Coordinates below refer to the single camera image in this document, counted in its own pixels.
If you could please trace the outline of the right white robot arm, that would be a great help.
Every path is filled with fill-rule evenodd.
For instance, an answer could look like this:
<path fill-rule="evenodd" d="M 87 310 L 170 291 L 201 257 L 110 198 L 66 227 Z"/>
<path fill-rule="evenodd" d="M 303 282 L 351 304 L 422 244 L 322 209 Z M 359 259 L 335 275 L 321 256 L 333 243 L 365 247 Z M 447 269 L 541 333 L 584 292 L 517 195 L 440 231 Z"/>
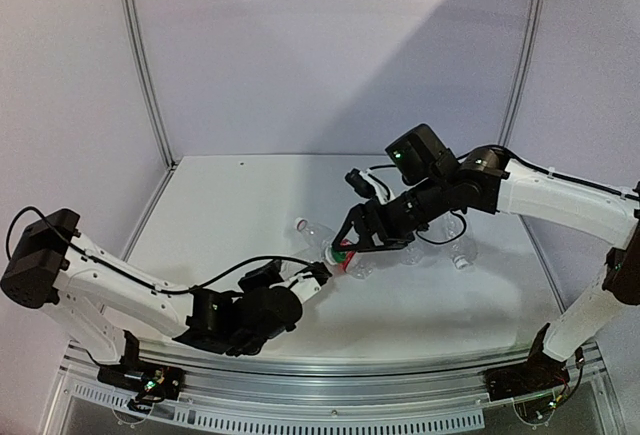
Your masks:
<path fill-rule="evenodd" d="M 386 149 L 407 190 L 391 201 L 354 206 L 335 236 L 337 252 L 400 250 L 447 212 L 475 209 L 533 217 L 610 244 L 594 282 L 544 330 L 540 349 L 517 370 L 537 391 L 624 307 L 639 303 L 639 192 L 624 192 L 535 166 L 502 146 L 459 159 L 426 124 Z"/>

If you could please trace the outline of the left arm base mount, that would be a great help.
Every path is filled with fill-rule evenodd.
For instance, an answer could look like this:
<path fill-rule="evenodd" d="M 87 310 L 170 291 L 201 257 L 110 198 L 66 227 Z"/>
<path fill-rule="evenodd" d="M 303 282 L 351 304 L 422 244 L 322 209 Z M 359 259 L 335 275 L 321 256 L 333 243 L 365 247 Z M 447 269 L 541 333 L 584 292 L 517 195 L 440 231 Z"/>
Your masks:
<path fill-rule="evenodd" d="M 96 362 L 99 366 L 97 380 L 133 392 L 134 396 L 126 407 L 136 413 L 149 414 L 158 403 L 177 401 L 185 381 L 185 371 L 141 360 L 139 340 L 127 330 L 124 331 L 124 342 L 124 354 L 116 363 Z"/>

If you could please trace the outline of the red label water bottle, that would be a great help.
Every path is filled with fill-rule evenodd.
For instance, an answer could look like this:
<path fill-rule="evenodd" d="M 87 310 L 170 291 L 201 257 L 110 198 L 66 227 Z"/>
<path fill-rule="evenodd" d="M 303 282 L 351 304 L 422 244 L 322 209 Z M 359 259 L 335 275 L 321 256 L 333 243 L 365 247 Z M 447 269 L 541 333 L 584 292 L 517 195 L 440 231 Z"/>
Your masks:
<path fill-rule="evenodd" d="M 305 256 L 309 260 L 323 262 L 333 274 L 347 274 L 356 279 L 364 280 L 374 271 L 375 264 L 366 260 L 361 253 L 348 251 L 350 253 L 348 264 L 332 265 L 329 263 L 326 250 L 331 247 L 331 242 L 336 235 L 333 229 L 302 217 L 294 220 L 294 229 L 306 243 L 306 248 L 299 252 L 299 255 Z"/>

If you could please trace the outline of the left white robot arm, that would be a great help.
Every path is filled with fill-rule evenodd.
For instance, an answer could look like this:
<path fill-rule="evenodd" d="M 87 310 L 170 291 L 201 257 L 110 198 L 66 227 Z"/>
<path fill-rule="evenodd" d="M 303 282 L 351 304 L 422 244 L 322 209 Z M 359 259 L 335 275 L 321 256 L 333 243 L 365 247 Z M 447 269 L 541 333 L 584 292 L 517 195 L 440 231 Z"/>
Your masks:
<path fill-rule="evenodd" d="M 45 312 L 109 367 L 128 389 L 148 381 L 136 356 L 137 338 L 101 313 L 110 307 L 172 341 L 230 357 L 255 356 L 264 344 L 291 332 L 303 306 L 329 281 L 322 262 L 257 256 L 191 286 L 152 276 L 112 256 L 78 229 L 79 215 L 60 209 L 35 215 L 18 241 L 5 242 L 1 290 L 14 303 Z"/>

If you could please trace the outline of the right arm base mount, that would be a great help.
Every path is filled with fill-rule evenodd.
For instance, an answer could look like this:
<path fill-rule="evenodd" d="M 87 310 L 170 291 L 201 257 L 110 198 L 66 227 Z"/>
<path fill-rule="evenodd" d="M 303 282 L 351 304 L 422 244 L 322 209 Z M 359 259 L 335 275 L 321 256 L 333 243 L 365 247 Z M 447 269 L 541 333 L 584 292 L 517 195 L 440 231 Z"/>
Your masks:
<path fill-rule="evenodd" d="M 524 362 L 490 368 L 482 373 L 483 382 L 492 402 L 513 399 L 513 409 L 519 420 L 531 427 L 548 422 L 553 414 L 580 387 L 585 357 L 581 347 L 574 352 L 579 370 L 573 387 L 566 362 L 543 353 L 543 342 L 550 324 L 536 334 Z"/>

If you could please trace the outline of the green bottle cap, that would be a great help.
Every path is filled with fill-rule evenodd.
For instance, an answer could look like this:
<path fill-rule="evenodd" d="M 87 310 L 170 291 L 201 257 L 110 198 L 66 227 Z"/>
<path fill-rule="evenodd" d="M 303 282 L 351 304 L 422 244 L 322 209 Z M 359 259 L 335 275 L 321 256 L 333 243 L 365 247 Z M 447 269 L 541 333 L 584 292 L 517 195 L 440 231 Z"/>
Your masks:
<path fill-rule="evenodd" d="M 333 248 L 329 247 L 326 250 L 326 257 L 330 264 L 332 265 L 342 265 L 348 264 L 350 260 L 350 253 L 336 251 Z"/>

